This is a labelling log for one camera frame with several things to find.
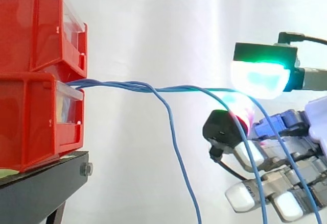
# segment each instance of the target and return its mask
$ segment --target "silver screw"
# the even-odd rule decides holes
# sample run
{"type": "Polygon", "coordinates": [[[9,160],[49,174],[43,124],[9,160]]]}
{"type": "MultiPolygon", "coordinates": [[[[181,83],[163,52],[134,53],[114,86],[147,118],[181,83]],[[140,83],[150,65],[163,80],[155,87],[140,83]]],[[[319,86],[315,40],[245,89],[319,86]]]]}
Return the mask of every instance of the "silver screw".
{"type": "Polygon", "coordinates": [[[268,177],[267,175],[262,175],[262,176],[261,176],[261,179],[262,179],[262,181],[266,181],[266,180],[269,179],[269,177],[268,177]]]}
{"type": "Polygon", "coordinates": [[[295,153],[292,153],[292,156],[294,159],[298,158],[301,156],[301,154],[299,152],[295,152],[295,153]]]}
{"type": "Polygon", "coordinates": [[[279,160],[281,160],[279,157],[273,157],[273,158],[272,158],[272,162],[273,162],[274,164],[276,164],[277,162],[279,162],[279,160]]]}
{"type": "Polygon", "coordinates": [[[81,166],[81,175],[85,177],[92,176],[93,173],[93,164],[92,163],[83,163],[81,166]]]}

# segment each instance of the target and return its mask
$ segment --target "green glowing light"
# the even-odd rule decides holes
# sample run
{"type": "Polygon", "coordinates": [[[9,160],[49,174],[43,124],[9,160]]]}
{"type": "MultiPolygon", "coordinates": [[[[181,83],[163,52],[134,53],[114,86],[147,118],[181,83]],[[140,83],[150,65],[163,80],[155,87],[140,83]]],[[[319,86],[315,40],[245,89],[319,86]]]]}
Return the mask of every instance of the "green glowing light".
{"type": "Polygon", "coordinates": [[[289,77],[290,71],[281,64],[232,62],[231,78],[235,88],[255,98],[276,98],[283,92],[289,77]]]}

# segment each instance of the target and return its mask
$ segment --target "red plastic drawer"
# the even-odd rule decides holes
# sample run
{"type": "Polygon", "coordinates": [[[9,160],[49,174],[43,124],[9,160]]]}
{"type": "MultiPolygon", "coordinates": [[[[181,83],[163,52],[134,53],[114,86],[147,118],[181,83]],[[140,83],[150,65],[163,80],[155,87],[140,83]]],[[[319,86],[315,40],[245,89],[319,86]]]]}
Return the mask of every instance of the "red plastic drawer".
{"type": "Polygon", "coordinates": [[[0,73],[0,169],[20,172],[83,146],[84,93],[48,73],[0,73]]]}
{"type": "Polygon", "coordinates": [[[0,0],[0,72],[86,77],[87,26],[68,0],[0,0]]]}

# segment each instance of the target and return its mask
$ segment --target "blue cable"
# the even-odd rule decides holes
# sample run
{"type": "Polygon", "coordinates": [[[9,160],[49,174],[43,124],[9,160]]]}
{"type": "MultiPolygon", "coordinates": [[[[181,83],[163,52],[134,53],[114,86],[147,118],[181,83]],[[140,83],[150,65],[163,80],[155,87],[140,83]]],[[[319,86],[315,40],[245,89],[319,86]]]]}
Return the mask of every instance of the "blue cable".
{"type": "MultiPolygon", "coordinates": [[[[72,86],[79,86],[78,88],[87,88],[87,87],[93,87],[93,86],[109,86],[109,87],[117,87],[117,88],[123,88],[126,90],[131,90],[131,91],[135,91],[135,92],[144,92],[144,93],[150,93],[153,92],[153,90],[150,90],[149,87],[147,86],[146,83],[141,83],[141,82],[100,82],[100,81],[96,81],[96,80],[90,80],[90,79],[85,79],[85,80],[80,80],[80,81],[74,81],[74,82],[70,82],[68,83],[69,85],[72,86]]],[[[214,98],[215,100],[217,100],[219,103],[221,103],[230,113],[231,111],[229,110],[228,106],[217,96],[215,96],[214,94],[212,94],[210,91],[224,91],[224,92],[237,92],[236,90],[233,89],[228,89],[228,88],[200,88],[200,87],[196,87],[196,86],[189,86],[189,85],[181,85],[181,86],[173,86],[173,87],[166,87],[166,88],[158,88],[155,89],[157,92],[189,92],[189,91],[201,91],[209,96],[211,96],[212,98],[214,98]]],[[[306,194],[308,195],[308,198],[310,200],[310,203],[313,207],[313,211],[316,215],[317,218],[317,222],[319,224],[321,224],[321,218],[318,212],[318,208],[317,205],[312,197],[312,194],[304,180],[304,178],[302,177],[301,173],[299,172],[296,163],[294,162],[293,158],[291,157],[290,153],[288,152],[282,138],[280,137],[279,133],[277,132],[277,130],[275,129],[275,127],[273,126],[273,123],[268,115],[268,113],[266,112],[266,110],[261,106],[261,104],[255,100],[254,98],[250,97],[249,98],[253,101],[253,103],[255,103],[258,108],[261,110],[261,112],[263,113],[263,115],[266,117],[269,125],[271,126],[274,134],[276,135],[279,143],[281,144],[281,147],[283,148],[286,156],[288,157],[293,169],[295,170],[297,176],[299,177],[306,194]]],[[[250,162],[252,165],[252,168],[254,170],[254,175],[258,184],[258,188],[259,188],[259,194],[260,194],[260,198],[261,198],[261,205],[262,205],[262,213],[263,213],[263,222],[264,224],[267,223],[267,213],[266,213],[266,206],[265,206],[265,201],[264,201],[264,195],[263,195],[263,189],[262,189],[262,184],[261,184],[261,179],[259,176],[259,172],[258,169],[255,165],[254,162],[254,158],[252,156],[252,153],[250,151],[247,139],[246,139],[246,135],[243,131],[242,126],[240,125],[238,119],[235,117],[235,115],[233,115],[233,113],[231,113],[231,116],[233,118],[233,120],[235,121],[238,129],[240,130],[241,133],[241,137],[244,141],[246,150],[249,154],[249,158],[250,158],[250,162]]]]}
{"type": "Polygon", "coordinates": [[[168,117],[169,117],[169,125],[170,125],[170,130],[171,130],[172,139],[173,139],[174,150],[175,150],[175,153],[176,153],[176,156],[177,156],[177,159],[178,159],[180,169],[181,169],[183,177],[184,177],[184,181],[186,183],[186,186],[188,188],[188,191],[190,193],[190,196],[192,198],[192,201],[193,201],[193,204],[194,204],[194,207],[195,207],[196,216],[197,216],[197,219],[198,219],[198,224],[202,224],[200,208],[199,208],[198,202],[196,200],[196,197],[194,195],[193,189],[191,187],[189,177],[188,177],[188,174],[186,172],[186,169],[185,169],[185,166],[184,166],[184,163],[183,163],[182,156],[181,156],[181,154],[179,152],[179,149],[178,149],[172,110],[171,110],[169,104],[166,102],[166,100],[162,96],[160,96],[159,93],[151,85],[149,85],[147,83],[142,83],[142,82],[133,82],[133,83],[148,87],[153,92],[153,94],[155,94],[155,96],[165,105],[165,107],[167,109],[168,117]]]}
{"type": "MultiPolygon", "coordinates": [[[[135,82],[135,81],[134,82],[133,81],[132,82],[99,82],[99,81],[96,81],[96,80],[87,80],[87,81],[84,80],[82,82],[77,81],[77,82],[70,82],[68,84],[69,85],[74,85],[74,86],[79,86],[78,89],[97,86],[97,85],[104,85],[104,86],[127,89],[127,90],[131,90],[131,91],[136,91],[136,92],[153,92],[165,104],[165,106],[167,108],[167,111],[168,111],[168,114],[169,114],[169,118],[170,118],[170,126],[171,126],[171,133],[172,133],[172,138],[173,138],[174,150],[175,150],[175,153],[177,155],[177,158],[178,158],[181,170],[182,170],[182,174],[183,174],[186,186],[187,186],[187,188],[189,190],[190,196],[192,198],[192,201],[193,201],[195,209],[196,209],[196,213],[197,213],[197,217],[198,217],[198,223],[202,223],[199,206],[197,204],[196,197],[195,197],[195,195],[193,193],[193,190],[191,188],[191,185],[190,185],[190,182],[189,182],[186,170],[185,170],[185,166],[183,164],[183,161],[182,161],[179,149],[178,149],[178,145],[177,145],[177,141],[176,141],[176,135],[175,135],[175,129],[174,129],[173,120],[172,120],[171,109],[170,109],[169,105],[167,104],[167,102],[157,93],[157,91],[154,88],[152,88],[150,85],[146,84],[146,83],[135,82]]],[[[238,129],[240,130],[242,139],[243,139],[243,141],[245,143],[246,150],[247,150],[247,152],[249,154],[250,162],[251,162],[252,168],[254,170],[255,178],[256,178],[257,183],[258,183],[259,195],[260,195],[260,198],[261,198],[261,206],[262,206],[262,213],[263,213],[263,223],[267,224],[268,223],[268,218],[267,218],[267,211],[266,211],[266,205],[265,205],[265,196],[264,196],[264,192],[263,192],[263,188],[262,188],[262,182],[261,182],[261,179],[260,179],[260,175],[259,175],[258,169],[257,169],[257,167],[255,165],[255,161],[254,161],[251,149],[249,147],[249,144],[248,144],[248,141],[247,141],[247,138],[246,138],[246,134],[245,134],[239,120],[231,112],[228,105],[223,100],[221,100],[220,98],[215,96],[214,94],[212,94],[209,91],[204,90],[204,89],[202,89],[200,87],[195,87],[195,86],[194,87],[193,86],[192,87],[191,86],[182,87],[181,86],[181,87],[168,87],[168,88],[163,88],[163,89],[158,89],[158,90],[161,91],[161,92],[187,92],[187,91],[190,91],[190,89],[193,89],[193,90],[198,89],[198,90],[210,95],[211,97],[216,99],[218,102],[220,102],[224,106],[224,108],[227,109],[229,111],[229,113],[231,114],[234,122],[236,123],[238,129]]]]}

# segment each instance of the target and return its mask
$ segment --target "white fabric background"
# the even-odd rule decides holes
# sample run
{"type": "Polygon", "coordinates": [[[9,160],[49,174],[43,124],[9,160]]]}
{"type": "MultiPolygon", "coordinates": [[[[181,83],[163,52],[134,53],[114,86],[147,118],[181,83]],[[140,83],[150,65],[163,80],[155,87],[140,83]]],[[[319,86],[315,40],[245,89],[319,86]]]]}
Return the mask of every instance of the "white fabric background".
{"type": "MultiPolygon", "coordinates": [[[[327,38],[327,0],[71,0],[89,26],[88,75],[99,80],[230,87],[236,41],[274,43],[279,31],[327,38]]],[[[299,44],[303,66],[327,68],[327,48],[299,44]]],[[[301,109],[323,95],[292,92],[263,104],[301,109]]],[[[237,182],[208,157],[202,126],[218,104],[203,94],[165,94],[204,224],[262,223],[235,214],[224,191],[237,182]]],[[[67,202],[64,224],[196,223],[164,106],[150,94],[86,92],[85,150],[94,174],[67,202]]],[[[226,161],[241,170],[233,158],[226,161]]],[[[270,223],[280,223],[268,206],[270,223]]],[[[322,217],[327,220],[327,212],[322,217]]],[[[298,223],[315,223],[306,217],[298,223]]]]}

